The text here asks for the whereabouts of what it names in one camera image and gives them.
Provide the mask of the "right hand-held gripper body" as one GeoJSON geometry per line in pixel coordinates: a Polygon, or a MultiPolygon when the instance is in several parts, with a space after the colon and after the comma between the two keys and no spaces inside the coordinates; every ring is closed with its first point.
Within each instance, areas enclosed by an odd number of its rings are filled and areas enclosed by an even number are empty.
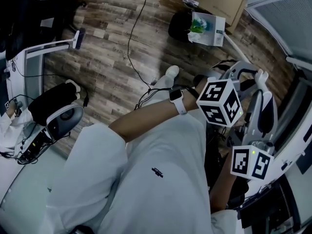
{"type": "Polygon", "coordinates": [[[227,138],[233,153],[231,174],[247,180],[265,180],[275,160],[273,139],[272,133],[256,136],[231,132],[227,138]]]}

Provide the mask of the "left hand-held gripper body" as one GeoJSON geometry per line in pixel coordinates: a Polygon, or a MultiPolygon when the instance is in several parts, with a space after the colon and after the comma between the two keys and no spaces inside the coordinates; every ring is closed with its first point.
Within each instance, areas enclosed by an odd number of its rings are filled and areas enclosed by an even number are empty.
{"type": "Polygon", "coordinates": [[[196,76],[196,85],[201,81],[206,84],[196,103],[208,123],[233,127],[243,115],[242,106],[236,91],[238,79],[233,79],[231,70],[221,74],[210,70],[196,76]]]}

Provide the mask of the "black waste bin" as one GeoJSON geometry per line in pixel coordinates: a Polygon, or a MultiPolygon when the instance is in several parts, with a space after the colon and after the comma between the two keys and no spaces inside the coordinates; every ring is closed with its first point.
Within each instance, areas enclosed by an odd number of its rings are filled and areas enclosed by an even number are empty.
{"type": "Polygon", "coordinates": [[[171,19],[168,33],[172,38],[184,42],[190,43],[188,40],[188,34],[192,25],[192,14],[187,12],[175,13],[171,19]]]}

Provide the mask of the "person's left forearm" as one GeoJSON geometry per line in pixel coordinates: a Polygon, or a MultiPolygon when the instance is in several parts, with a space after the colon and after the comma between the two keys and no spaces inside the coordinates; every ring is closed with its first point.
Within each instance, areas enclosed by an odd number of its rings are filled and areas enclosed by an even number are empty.
{"type": "Polygon", "coordinates": [[[175,116],[178,116],[178,110],[167,99],[124,115],[111,123],[109,128],[127,143],[175,116]]]}

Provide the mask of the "white broom black bristles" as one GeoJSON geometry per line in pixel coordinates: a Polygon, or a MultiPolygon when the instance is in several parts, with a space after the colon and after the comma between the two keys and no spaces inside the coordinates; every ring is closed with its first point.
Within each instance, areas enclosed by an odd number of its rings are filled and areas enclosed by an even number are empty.
{"type": "Polygon", "coordinates": [[[75,32],[75,36],[72,39],[65,39],[65,40],[58,40],[58,41],[53,41],[49,43],[43,43],[40,44],[39,47],[45,47],[45,46],[61,46],[61,45],[71,45],[73,49],[80,49],[83,38],[85,35],[85,29],[80,28],[75,32]]]}

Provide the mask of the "white desk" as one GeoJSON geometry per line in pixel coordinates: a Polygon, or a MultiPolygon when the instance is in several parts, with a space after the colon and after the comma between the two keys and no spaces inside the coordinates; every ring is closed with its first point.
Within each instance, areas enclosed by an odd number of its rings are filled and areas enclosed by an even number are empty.
{"type": "Polygon", "coordinates": [[[5,97],[5,107],[15,98],[20,109],[26,109],[33,99],[43,93],[44,55],[66,50],[72,45],[71,40],[45,43],[26,48],[11,60],[3,59],[0,84],[5,83],[6,88],[0,90],[0,95],[5,97]]]}
{"type": "Polygon", "coordinates": [[[243,234],[312,234],[312,60],[296,68],[279,118],[276,151],[263,181],[251,181],[240,220],[243,234]]]}

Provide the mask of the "person's white right shoe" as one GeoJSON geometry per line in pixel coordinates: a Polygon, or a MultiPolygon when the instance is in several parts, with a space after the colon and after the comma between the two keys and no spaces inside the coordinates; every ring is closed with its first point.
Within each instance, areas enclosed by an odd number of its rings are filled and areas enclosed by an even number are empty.
{"type": "Polygon", "coordinates": [[[177,65],[170,66],[166,72],[165,76],[175,79],[179,74],[180,68],[177,65]]]}

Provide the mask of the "white wristwatch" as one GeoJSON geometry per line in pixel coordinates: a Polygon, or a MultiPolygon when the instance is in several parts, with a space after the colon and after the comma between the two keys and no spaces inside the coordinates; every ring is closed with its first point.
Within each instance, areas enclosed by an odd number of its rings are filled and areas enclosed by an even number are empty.
{"type": "Polygon", "coordinates": [[[183,92],[180,89],[172,90],[169,93],[169,100],[172,104],[174,104],[177,112],[180,115],[184,115],[187,113],[187,110],[183,104],[183,98],[184,98],[183,92]]]}

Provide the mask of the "person's white shirt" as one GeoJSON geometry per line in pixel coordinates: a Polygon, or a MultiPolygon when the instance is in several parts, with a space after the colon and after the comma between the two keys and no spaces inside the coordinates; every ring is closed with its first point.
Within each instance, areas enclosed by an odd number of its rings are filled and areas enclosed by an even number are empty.
{"type": "Polygon", "coordinates": [[[130,143],[101,123],[84,127],[46,204],[39,234],[235,234],[237,213],[211,213],[198,111],[130,143]]]}

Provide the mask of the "person's right forearm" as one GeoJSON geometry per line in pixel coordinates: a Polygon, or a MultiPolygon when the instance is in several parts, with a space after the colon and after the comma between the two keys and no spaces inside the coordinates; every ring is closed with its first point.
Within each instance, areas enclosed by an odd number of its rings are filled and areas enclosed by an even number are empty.
{"type": "Polygon", "coordinates": [[[211,213],[226,209],[236,176],[227,170],[222,170],[209,193],[211,213]]]}

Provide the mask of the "flat cardboard box red label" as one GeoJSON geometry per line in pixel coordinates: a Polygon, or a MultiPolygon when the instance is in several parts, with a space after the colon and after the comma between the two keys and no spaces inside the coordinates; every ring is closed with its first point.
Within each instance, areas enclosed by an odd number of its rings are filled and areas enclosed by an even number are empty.
{"type": "Polygon", "coordinates": [[[236,14],[236,16],[235,16],[235,18],[233,20],[233,23],[231,24],[231,26],[227,26],[225,28],[225,32],[227,34],[233,34],[234,33],[234,31],[235,31],[235,29],[236,29],[236,27],[237,27],[237,25],[239,23],[239,20],[240,20],[242,14],[243,14],[243,11],[246,8],[246,3],[247,3],[247,0],[243,0],[242,1],[241,5],[240,5],[240,7],[238,9],[238,12],[237,12],[237,14],[236,14]]]}

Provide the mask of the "person's light trousers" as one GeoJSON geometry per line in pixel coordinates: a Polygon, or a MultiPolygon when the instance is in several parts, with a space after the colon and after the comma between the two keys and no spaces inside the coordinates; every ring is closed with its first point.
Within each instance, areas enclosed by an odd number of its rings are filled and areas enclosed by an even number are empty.
{"type": "MultiPolygon", "coordinates": [[[[162,89],[162,88],[170,88],[174,85],[175,79],[177,78],[178,75],[163,75],[157,83],[154,85],[153,88],[155,89],[162,89]]],[[[159,91],[156,92],[152,97],[150,97],[155,90],[151,91],[147,95],[143,97],[143,102],[141,106],[147,106],[156,102],[160,102],[166,99],[169,99],[169,91],[159,91]]]]}

